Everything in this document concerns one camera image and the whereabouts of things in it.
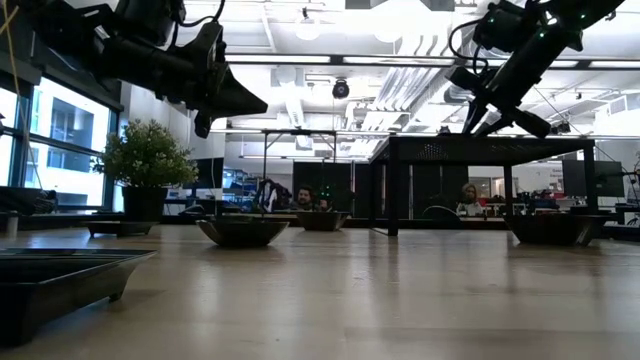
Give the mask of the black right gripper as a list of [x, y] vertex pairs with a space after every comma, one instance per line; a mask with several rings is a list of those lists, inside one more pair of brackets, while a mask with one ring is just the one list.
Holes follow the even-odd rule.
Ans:
[[[535, 47], [523, 47], [515, 51], [494, 74], [492, 70], [484, 70], [476, 75], [464, 66], [454, 66], [446, 78], [473, 95], [463, 135], [486, 137], [513, 125], [536, 138], [544, 139], [550, 134], [550, 123], [520, 109], [522, 98], [538, 82], [538, 50]], [[500, 115], [492, 123], [481, 123], [488, 106], [498, 110]]]

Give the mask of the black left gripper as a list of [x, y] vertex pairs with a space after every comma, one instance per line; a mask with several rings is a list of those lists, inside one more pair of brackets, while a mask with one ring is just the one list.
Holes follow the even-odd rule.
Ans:
[[[202, 139], [208, 137], [218, 118], [261, 114], [268, 109], [230, 69], [220, 78], [216, 52], [215, 47], [169, 47], [155, 59], [155, 95], [172, 103], [184, 103], [190, 110], [199, 110], [194, 119], [194, 132]], [[214, 103], [244, 107], [213, 109]]]

